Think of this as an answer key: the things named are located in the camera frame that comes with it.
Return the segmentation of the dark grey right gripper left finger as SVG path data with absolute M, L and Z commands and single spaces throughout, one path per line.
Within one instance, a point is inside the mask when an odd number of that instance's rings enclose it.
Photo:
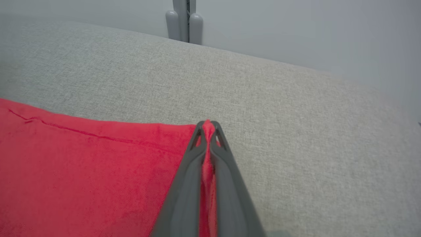
M 204 121 L 197 123 L 173 179 L 151 237 L 198 237 L 202 164 L 207 142 Z

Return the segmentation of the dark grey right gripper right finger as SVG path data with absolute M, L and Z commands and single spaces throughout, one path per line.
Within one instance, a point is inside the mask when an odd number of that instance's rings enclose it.
M 265 237 L 254 203 L 243 181 L 221 125 L 213 120 L 210 158 L 215 168 L 219 237 Z

